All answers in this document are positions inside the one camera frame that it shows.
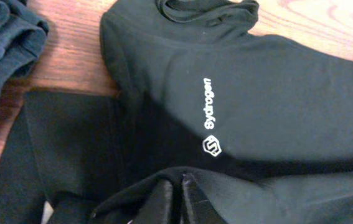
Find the black polo shirt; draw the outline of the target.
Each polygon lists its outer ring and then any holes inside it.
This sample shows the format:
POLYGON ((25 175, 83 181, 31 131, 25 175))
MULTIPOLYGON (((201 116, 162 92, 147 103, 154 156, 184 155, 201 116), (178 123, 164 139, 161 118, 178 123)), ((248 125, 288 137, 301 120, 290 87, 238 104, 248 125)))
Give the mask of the black polo shirt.
POLYGON ((116 96, 30 91, 0 158, 0 223, 128 223, 191 173, 227 223, 353 223, 353 61, 251 35, 256 1, 117 1, 116 96))

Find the folded navy blue garment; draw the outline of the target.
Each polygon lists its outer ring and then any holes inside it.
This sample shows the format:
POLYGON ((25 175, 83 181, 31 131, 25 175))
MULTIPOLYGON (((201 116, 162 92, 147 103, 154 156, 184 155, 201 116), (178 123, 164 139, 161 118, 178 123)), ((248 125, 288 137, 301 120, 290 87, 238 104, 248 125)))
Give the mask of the folded navy blue garment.
POLYGON ((28 76, 48 33, 47 21, 31 11, 26 1, 0 0, 0 95, 9 78, 28 76))

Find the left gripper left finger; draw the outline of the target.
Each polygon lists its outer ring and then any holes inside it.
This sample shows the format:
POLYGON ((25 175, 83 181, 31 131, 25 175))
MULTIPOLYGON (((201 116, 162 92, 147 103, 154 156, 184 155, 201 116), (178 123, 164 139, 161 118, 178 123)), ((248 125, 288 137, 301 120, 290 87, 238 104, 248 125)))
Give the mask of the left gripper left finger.
POLYGON ((168 180, 160 180, 128 224, 171 224, 172 207, 173 186, 168 180))

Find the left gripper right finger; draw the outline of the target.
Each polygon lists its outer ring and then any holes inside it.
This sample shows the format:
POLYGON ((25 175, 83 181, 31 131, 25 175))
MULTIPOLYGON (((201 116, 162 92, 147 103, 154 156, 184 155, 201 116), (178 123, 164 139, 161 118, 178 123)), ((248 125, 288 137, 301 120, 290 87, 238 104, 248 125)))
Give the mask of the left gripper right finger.
POLYGON ((186 224, 227 224, 191 173, 183 174, 181 217, 186 224))

